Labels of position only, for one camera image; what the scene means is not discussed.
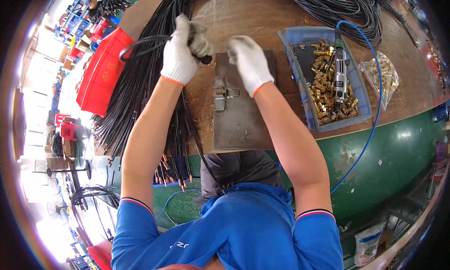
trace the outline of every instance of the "electric screwdriver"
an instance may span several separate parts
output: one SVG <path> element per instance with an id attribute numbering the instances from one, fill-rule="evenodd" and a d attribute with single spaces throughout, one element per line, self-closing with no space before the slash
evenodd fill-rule
<path id="1" fill-rule="evenodd" d="M 333 95 L 336 101 L 335 111 L 342 110 L 342 103 L 347 97 L 347 67 L 350 65 L 350 60 L 346 59 L 344 51 L 344 41 L 339 28 L 335 30 L 336 39 L 334 41 L 334 88 Z"/>

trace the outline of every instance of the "red stool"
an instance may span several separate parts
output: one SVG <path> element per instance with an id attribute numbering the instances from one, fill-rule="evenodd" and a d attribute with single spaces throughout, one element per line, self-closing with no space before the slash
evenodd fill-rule
<path id="1" fill-rule="evenodd" d="M 63 122 L 61 124 L 61 137 L 67 138 L 72 141 L 76 141 L 75 130 L 78 126 L 73 122 Z"/>
<path id="2" fill-rule="evenodd" d="M 60 127 L 61 123 L 64 120 L 64 117 L 70 116 L 70 115 L 64 115 L 64 114 L 56 114 L 55 115 L 55 127 Z"/>

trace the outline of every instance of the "metal clamp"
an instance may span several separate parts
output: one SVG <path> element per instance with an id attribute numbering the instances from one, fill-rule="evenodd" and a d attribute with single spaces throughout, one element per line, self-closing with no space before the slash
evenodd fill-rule
<path id="1" fill-rule="evenodd" d="M 238 88 L 227 88 L 225 78 L 216 76 L 214 78 L 214 110 L 224 111 L 226 108 L 226 100 L 234 97 L 239 97 L 240 91 Z"/>

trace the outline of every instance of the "bundle of black cables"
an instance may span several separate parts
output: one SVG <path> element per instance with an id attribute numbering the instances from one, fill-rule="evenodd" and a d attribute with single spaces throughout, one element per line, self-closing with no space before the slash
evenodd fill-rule
<path id="1" fill-rule="evenodd" d="M 196 0 L 163 0 L 149 23 L 144 27 L 139 39 L 150 36 L 171 35 L 175 29 L 175 18 L 185 14 L 190 18 L 191 4 Z M 141 111 L 149 101 L 150 95 L 160 77 L 162 52 L 167 37 L 161 40 L 142 41 L 133 48 L 127 63 L 117 81 L 104 118 L 94 115 L 94 136 L 99 146 L 105 146 L 110 154 L 110 166 L 117 155 L 123 155 L 131 129 Z M 155 176 L 172 177 L 185 186 L 190 169 L 187 161 L 186 137 L 196 135 L 194 121 L 189 114 L 184 99 L 180 97 L 172 116 L 171 127 L 166 143 L 167 155 L 172 158 L 161 159 Z M 199 155 L 203 157 L 196 138 Z"/>
<path id="2" fill-rule="evenodd" d="M 103 0 L 98 5 L 98 14 L 100 15 L 116 15 L 117 12 L 125 11 L 131 6 L 131 3 L 125 0 Z"/>
<path id="3" fill-rule="evenodd" d="M 357 19 L 356 25 L 368 38 L 374 48 L 381 44 L 383 36 L 383 27 L 381 25 L 380 15 L 381 7 L 391 13 L 403 26 L 405 20 L 391 5 L 390 0 L 293 0 L 299 6 L 311 14 L 314 18 L 322 21 L 328 26 L 335 28 L 341 20 L 351 21 Z M 363 36 L 354 28 L 348 25 L 340 26 L 343 34 L 357 42 L 359 45 L 368 47 Z"/>
<path id="4" fill-rule="evenodd" d="M 100 223 L 102 225 L 103 231 L 105 232 L 106 235 L 106 239 L 109 239 L 109 237 L 111 236 L 110 234 L 108 234 L 103 226 L 103 222 L 102 219 L 100 218 L 100 214 L 98 212 L 98 206 L 97 206 L 97 200 L 95 197 L 98 196 L 107 196 L 110 204 L 112 207 L 114 208 L 119 208 L 119 200 L 120 200 L 120 194 L 118 193 L 112 193 L 110 191 L 108 191 L 108 188 L 110 186 L 100 186 L 100 185 L 96 185 L 96 186 L 88 186 L 88 187 L 82 187 L 79 188 L 78 190 L 75 191 L 75 193 L 73 193 L 71 200 L 71 208 L 73 211 L 73 215 L 76 219 L 76 222 L 78 224 L 78 226 L 80 227 L 80 229 L 84 229 L 82 228 L 82 225 L 79 222 L 79 218 L 78 218 L 78 213 L 75 209 L 76 205 L 84 205 L 84 208 L 87 209 L 87 203 L 85 201 L 85 198 L 90 198 L 92 197 L 93 203 L 94 203 L 94 207 L 95 210 L 97 211 L 97 215 L 98 215 L 98 219 L 100 220 Z"/>

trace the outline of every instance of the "white plastic bag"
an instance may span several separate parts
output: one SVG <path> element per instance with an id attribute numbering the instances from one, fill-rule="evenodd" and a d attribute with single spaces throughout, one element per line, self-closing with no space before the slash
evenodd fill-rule
<path id="1" fill-rule="evenodd" d="M 391 60 L 386 55 L 384 55 L 384 53 L 377 51 L 376 54 L 378 63 L 380 63 L 381 80 L 383 82 L 381 109 L 385 111 L 387 108 L 387 104 L 394 94 L 394 91 L 400 84 L 400 79 L 398 78 L 397 71 L 395 70 Z M 374 89 L 377 97 L 380 98 L 380 76 L 378 74 L 378 68 L 375 59 L 367 62 L 361 62 L 358 67 Z"/>
<path id="2" fill-rule="evenodd" d="M 382 222 L 355 235 L 356 253 L 354 259 L 356 266 L 364 266 L 375 258 L 378 242 L 385 225 L 386 223 Z"/>

